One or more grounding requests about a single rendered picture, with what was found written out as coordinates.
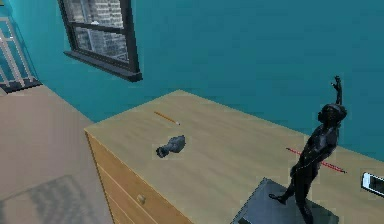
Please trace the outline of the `orange pencil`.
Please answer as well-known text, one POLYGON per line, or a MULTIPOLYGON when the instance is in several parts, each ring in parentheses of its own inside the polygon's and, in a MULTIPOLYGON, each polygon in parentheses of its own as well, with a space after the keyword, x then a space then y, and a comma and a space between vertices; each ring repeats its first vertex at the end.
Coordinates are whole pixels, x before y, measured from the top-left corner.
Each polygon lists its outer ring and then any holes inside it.
POLYGON ((178 122, 178 121, 176 121, 176 120, 174 120, 174 119, 172 119, 172 118, 170 118, 170 117, 168 117, 168 116, 166 116, 166 115, 164 115, 164 114, 162 114, 162 113, 160 113, 158 111, 154 111, 154 113, 156 115, 158 115, 158 116, 160 116, 160 117, 162 117, 162 118, 164 118, 164 119, 166 119, 166 120, 176 124, 176 125, 181 125, 180 122, 178 122))

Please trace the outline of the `small dark grey bust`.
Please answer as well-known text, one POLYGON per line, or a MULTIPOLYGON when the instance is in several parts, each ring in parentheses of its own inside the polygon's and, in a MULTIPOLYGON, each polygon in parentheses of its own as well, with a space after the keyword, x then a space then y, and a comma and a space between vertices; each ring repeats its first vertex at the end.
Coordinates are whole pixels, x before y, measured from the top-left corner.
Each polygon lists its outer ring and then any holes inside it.
POLYGON ((172 137, 166 145, 160 146, 156 149, 156 154, 160 158, 166 157, 170 152, 179 153, 186 145, 184 135, 172 137))

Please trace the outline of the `light wooden dresser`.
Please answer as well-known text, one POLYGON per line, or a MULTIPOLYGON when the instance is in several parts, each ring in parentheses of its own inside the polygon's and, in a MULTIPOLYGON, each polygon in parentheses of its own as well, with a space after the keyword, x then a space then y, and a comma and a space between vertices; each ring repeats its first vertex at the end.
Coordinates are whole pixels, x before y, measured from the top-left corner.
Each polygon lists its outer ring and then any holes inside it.
POLYGON ((113 224, 230 224, 263 178, 289 184, 298 157, 286 148, 299 151, 307 140, 181 90, 85 132, 113 224), (181 152, 156 154, 181 135, 181 152))

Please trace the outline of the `black framed window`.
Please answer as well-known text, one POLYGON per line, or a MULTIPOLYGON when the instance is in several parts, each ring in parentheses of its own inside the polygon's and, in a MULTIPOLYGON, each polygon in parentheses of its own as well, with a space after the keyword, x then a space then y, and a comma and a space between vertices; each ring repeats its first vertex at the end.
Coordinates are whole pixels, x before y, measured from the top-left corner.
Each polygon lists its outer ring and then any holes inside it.
POLYGON ((70 50, 64 54, 130 82, 142 80, 132 0, 57 0, 70 50))

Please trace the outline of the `black human figure statue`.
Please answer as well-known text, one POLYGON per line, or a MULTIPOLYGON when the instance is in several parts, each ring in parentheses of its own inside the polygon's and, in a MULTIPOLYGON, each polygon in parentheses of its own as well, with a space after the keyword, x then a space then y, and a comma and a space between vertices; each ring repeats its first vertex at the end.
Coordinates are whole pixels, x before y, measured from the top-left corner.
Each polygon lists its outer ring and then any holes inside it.
POLYGON ((285 205, 294 196, 296 205, 305 224, 314 224, 314 218, 306 198, 312 182, 317 177, 321 163, 336 149, 339 139, 339 129, 347 116, 347 110, 342 105, 343 90, 339 76, 334 77, 332 87, 336 90, 336 101, 326 104, 318 113, 320 125, 307 140, 298 162, 290 170, 291 182, 282 195, 269 194, 269 197, 285 205))

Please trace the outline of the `red pen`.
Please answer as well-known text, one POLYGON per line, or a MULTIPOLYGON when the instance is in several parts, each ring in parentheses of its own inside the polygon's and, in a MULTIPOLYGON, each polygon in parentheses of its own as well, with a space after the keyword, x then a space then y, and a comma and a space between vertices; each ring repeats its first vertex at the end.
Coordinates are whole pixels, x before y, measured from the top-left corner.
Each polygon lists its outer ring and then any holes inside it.
MULTIPOLYGON (((292 148, 288 148, 288 147, 287 147, 286 149, 287 149, 288 151, 292 152, 292 153, 297 154, 297 155, 301 155, 301 154, 302 154, 300 151, 295 150, 295 149, 292 149, 292 148)), ((336 165, 330 164, 330 163, 328 163, 328 162, 324 162, 324 161, 322 161, 320 164, 323 165, 323 166, 325 166, 325 167, 328 167, 328 168, 330 168, 330 169, 333 169, 333 170, 335 170, 335 171, 337 171, 337 172, 341 172, 341 173, 344 173, 344 174, 347 173, 346 170, 344 170, 344 169, 342 169, 342 168, 340 168, 340 167, 338 167, 338 166, 336 166, 336 165)))

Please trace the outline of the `white metal rack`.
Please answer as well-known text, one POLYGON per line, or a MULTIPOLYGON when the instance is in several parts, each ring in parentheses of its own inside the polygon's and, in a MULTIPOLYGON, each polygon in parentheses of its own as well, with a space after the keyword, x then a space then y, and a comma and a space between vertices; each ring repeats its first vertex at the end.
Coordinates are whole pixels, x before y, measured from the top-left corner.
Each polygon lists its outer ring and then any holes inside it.
POLYGON ((10 19, 0 17, 0 93, 9 94, 40 85, 29 68, 10 19))

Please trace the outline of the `white cell phone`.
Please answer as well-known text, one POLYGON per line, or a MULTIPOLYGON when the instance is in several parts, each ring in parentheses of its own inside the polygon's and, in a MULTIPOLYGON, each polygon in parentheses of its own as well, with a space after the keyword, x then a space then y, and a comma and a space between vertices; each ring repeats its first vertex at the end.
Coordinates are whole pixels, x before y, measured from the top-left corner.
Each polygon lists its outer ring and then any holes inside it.
POLYGON ((361 187, 375 195, 384 198, 384 179, 364 172, 361 180, 361 187))

